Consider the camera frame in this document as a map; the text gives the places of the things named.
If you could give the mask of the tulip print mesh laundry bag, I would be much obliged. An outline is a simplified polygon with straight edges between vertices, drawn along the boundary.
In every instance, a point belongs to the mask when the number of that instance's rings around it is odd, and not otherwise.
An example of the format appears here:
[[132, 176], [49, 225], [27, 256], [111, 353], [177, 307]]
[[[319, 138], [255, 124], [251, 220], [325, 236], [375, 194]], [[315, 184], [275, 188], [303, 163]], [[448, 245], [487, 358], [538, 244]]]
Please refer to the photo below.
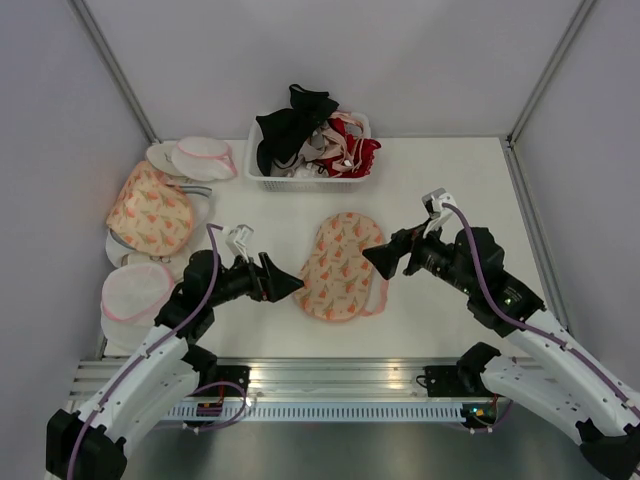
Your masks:
[[328, 217], [319, 226], [300, 274], [304, 287], [294, 294], [301, 310], [325, 322], [347, 322], [381, 314], [388, 282], [376, 276], [363, 251], [385, 240], [379, 225], [356, 212]]

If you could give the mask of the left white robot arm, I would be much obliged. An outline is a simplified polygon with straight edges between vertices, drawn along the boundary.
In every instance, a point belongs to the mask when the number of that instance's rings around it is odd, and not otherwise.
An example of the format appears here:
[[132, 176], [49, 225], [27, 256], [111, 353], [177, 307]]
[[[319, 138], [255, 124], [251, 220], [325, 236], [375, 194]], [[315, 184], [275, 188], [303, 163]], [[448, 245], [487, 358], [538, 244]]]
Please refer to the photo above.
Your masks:
[[171, 408], [216, 389], [217, 358], [197, 344], [213, 324], [215, 308], [243, 296], [275, 303], [303, 285], [266, 253], [256, 260], [237, 256], [231, 267], [212, 250], [194, 253], [126, 363], [77, 410], [60, 409], [50, 418], [47, 472], [60, 479], [121, 478], [138, 444]]

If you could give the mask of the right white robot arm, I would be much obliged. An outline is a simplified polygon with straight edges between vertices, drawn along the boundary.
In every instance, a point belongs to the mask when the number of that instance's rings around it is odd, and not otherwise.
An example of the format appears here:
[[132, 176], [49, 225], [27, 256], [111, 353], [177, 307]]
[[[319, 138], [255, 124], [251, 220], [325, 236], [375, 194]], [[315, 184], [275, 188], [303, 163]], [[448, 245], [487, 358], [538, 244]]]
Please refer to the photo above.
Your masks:
[[518, 347], [550, 375], [526, 373], [498, 349], [479, 342], [457, 361], [456, 381], [469, 394], [491, 392], [554, 425], [607, 479], [639, 472], [639, 394], [615, 377], [559, 323], [543, 300], [504, 268], [504, 250], [484, 227], [466, 227], [446, 244], [425, 225], [367, 248], [366, 259], [389, 280], [426, 270], [463, 293], [484, 327]]

